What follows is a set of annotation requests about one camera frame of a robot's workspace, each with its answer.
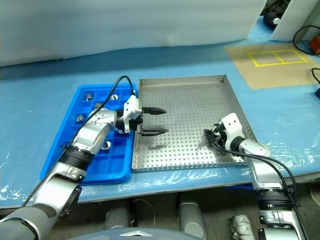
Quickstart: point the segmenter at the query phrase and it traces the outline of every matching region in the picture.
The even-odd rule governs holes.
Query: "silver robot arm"
[[[154,136],[167,131],[143,129],[143,112],[166,113],[160,108],[141,107],[136,96],[131,95],[123,110],[102,108],[92,116],[35,192],[32,205],[21,207],[0,220],[0,240],[47,239],[57,220],[69,215],[77,204],[82,191],[79,183],[86,177],[87,169],[108,132],[129,133],[141,128],[142,135]]]
[[[212,129],[205,130],[210,141],[229,151],[247,155],[269,157],[267,146],[246,139],[241,123],[235,113],[223,117]],[[268,164],[244,156],[250,170],[253,189],[259,207],[260,223],[268,227],[258,231],[260,240],[306,240],[293,205],[277,172]]]

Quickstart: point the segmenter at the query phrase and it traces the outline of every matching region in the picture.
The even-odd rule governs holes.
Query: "beige mat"
[[[251,89],[316,84],[311,68],[319,68],[309,55],[292,43],[226,47]]]

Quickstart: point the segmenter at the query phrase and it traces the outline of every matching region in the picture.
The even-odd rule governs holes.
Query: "black wire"
[[[134,86],[130,80],[130,78],[126,75],[123,75],[121,77],[119,77],[116,82],[114,83],[113,87],[111,88],[108,96],[105,98],[104,102],[101,104],[100,107],[98,107],[82,124],[81,126],[78,128],[78,130],[75,132],[75,134],[73,135],[73,137],[71,138],[71,140],[69,141],[68,145],[64,148],[63,152],[60,154],[60,156],[58,157],[57,162],[60,161],[60,159],[63,157],[63,155],[66,153],[67,149],[71,146],[71,144],[74,142],[76,136],[78,135],[80,129],[95,115],[97,114],[104,106],[105,104],[108,102],[108,100],[110,99],[111,95],[114,93],[116,87],[118,86],[118,84],[120,83],[120,81],[122,79],[127,79],[129,84],[130,84],[130,88],[131,88],[131,95],[136,95],[135,94],[135,90],[134,90]],[[28,197],[26,198],[26,200],[23,202],[23,204],[21,205],[22,207],[25,207],[28,202],[30,201],[30,199],[32,198],[32,196],[36,193],[36,191],[39,189],[39,187],[45,182],[45,180],[47,179],[47,177],[49,177],[52,169],[54,169],[56,164],[54,164],[50,170],[47,172],[47,174],[44,176],[44,178],[35,186],[35,188],[32,190],[32,192],[28,195]]]
[[[301,48],[299,48],[296,44],[296,36],[297,34],[303,30],[303,29],[306,29],[306,28],[316,28],[316,29],[319,29],[320,30],[320,27],[318,26],[315,26],[315,25],[308,25],[308,26],[303,26],[301,27],[298,31],[295,32],[295,34],[293,35],[293,39],[292,39],[292,43],[293,45],[295,46],[296,49],[298,49],[299,51],[305,53],[305,54],[308,54],[308,55],[312,55],[312,56],[319,56],[319,54],[316,54],[316,53],[313,53],[313,52],[310,52],[310,51],[305,51],[305,50],[302,50]]]
[[[293,198],[293,196],[290,194],[290,191],[289,191],[289,188],[287,186],[287,183],[283,177],[283,175],[281,174],[281,172],[276,168],[275,165],[273,165],[271,162],[269,161],[273,161],[279,165],[281,165],[282,167],[284,167],[284,169],[289,173],[290,175],[290,178],[292,180],[292,187],[294,189],[294,193],[297,193],[297,184],[296,184],[296,180],[292,174],[292,172],[290,171],[290,169],[288,169],[287,166],[285,166],[282,162],[276,160],[276,159],[273,159],[271,157],[267,157],[267,156],[261,156],[261,155],[255,155],[255,154],[246,154],[246,153],[241,153],[241,152],[237,152],[237,151],[231,151],[231,150],[227,150],[221,146],[218,145],[218,143],[216,141],[212,141],[212,146],[214,146],[217,150],[219,151],[223,151],[223,152],[226,152],[226,153],[229,153],[229,154],[233,154],[233,155],[237,155],[237,156],[243,156],[243,157],[248,157],[248,158],[253,158],[253,159],[257,159],[265,164],[268,164],[270,167],[273,168],[273,170],[278,174],[280,180],[282,181],[282,184],[283,184],[283,188],[288,192],[288,197],[289,197],[289,200],[290,202],[293,204],[293,209],[296,213],[296,216],[298,218],[298,221],[300,223],[300,226],[301,226],[301,229],[303,231],[303,235],[305,237],[306,240],[309,240],[309,236],[308,236],[308,233],[307,233],[307,229],[305,227],[305,224],[304,224],[304,221],[301,217],[301,214],[299,212],[299,209],[298,209],[298,206],[297,206],[297,202],[298,202],[298,195],[296,194],[295,195],[295,198]]]
[[[315,70],[320,70],[320,68],[317,68],[317,67],[313,67],[311,68],[311,73],[312,73],[312,76],[314,77],[314,79],[320,84],[320,80],[319,78],[317,78],[317,76],[315,75]]]

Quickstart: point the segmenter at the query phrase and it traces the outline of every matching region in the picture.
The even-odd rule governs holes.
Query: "white backdrop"
[[[247,38],[266,0],[0,0],[1,66]]]

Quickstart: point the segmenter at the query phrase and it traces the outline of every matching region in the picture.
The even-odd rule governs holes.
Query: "perforated metal tray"
[[[135,172],[215,168],[244,165],[207,147],[204,129],[236,113],[247,138],[256,140],[225,75],[141,79],[139,98],[143,107],[159,107],[162,115],[143,116],[144,127],[169,129],[158,136],[136,133],[132,168]]]

